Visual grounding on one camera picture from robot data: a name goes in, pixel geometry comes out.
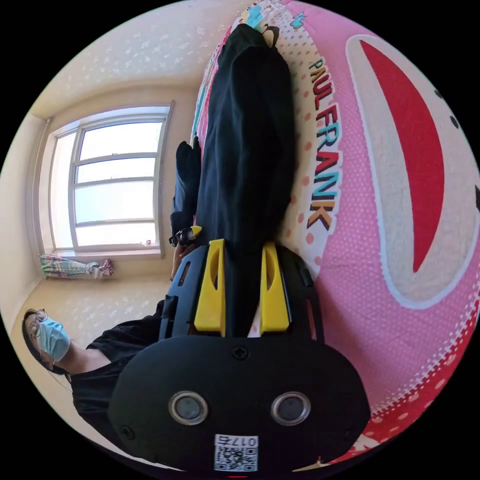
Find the window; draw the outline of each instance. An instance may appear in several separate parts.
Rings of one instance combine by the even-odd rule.
[[[49,214],[55,251],[158,249],[158,172],[168,112],[117,110],[52,134]]]

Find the patterned curtain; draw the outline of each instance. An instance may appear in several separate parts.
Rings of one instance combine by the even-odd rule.
[[[58,279],[87,274],[93,279],[99,280],[102,277],[111,277],[114,274],[110,260],[104,260],[100,263],[96,261],[80,263],[79,261],[68,260],[60,256],[43,253],[40,255],[40,263],[45,277],[55,277]]]

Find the qr code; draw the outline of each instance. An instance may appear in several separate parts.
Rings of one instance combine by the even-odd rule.
[[[215,435],[215,470],[256,472],[259,438],[257,436]]]

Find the yellow clip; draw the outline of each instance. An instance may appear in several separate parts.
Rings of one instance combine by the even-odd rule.
[[[277,249],[269,242],[263,247],[261,258],[260,333],[284,332],[289,324]]]
[[[202,227],[198,226],[198,225],[194,225],[191,228],[191,233],[192,233],[193,237],[196,237],[201,231],[202,231]]]
[[[210,242],[194,320],[199,332],[220,332],[222,337],[225,336],[224,244],[223,239]]]

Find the camera lens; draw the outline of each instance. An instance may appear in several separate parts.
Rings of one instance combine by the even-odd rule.
[[[182,425],[198,425],[207,417],[207,402],[193,391],[179,391],[168,403],[168,411]]]
[[[302,423],[310,413],[310,401],[296,391],[278,396],[272,403],[271,416],[280,425],[286,427]]]

